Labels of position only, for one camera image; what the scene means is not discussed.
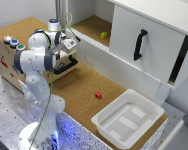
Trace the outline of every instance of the white drawer front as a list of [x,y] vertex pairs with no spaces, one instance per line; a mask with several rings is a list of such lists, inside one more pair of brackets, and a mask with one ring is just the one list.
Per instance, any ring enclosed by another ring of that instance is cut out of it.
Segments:
[[[120,6],[115,7],[114,13],[110,52],[168,82],[185,35]],[[134,61],[142,29],[148,34],[142,38],[142,57]]]

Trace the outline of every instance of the drawer handle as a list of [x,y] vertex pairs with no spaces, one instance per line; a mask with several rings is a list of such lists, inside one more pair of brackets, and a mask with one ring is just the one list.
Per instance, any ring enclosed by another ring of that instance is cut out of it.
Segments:
[[72,55],[69,56],[69,60],[71,61],[68,65],[58,68],[58,69],[54,69],[54,74],[59,75],[61,73],[63,73],[64,71],[70,69],[71,67],[75,66],[78,61],[72,57]]
[[141,49],[141,44],[142,44],[142,37],[147,34],[147,31],[141,30],[141,33],[138,35],[137,42],[136,42],[136,48],[134,52],[134,60],[137,61],[139,58],[142,57],[142,55],[139,53]]

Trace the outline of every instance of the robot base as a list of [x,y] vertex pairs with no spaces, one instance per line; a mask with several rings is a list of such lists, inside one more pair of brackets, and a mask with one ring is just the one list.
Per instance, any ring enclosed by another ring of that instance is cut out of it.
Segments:
[[[38,122],[34,122],[32,124],[29,124],[28,126],[26,126],[19,134],[18,137],[18,150],[30,150],[30,146],[31,146],[31,142],[29,141],[29,137],[31,135],[31,133],[34,131],[34,129],[37,127]],[[42,146],[38,146],[38,145],[33,145],[31,147],[31,150],[43,150]]]

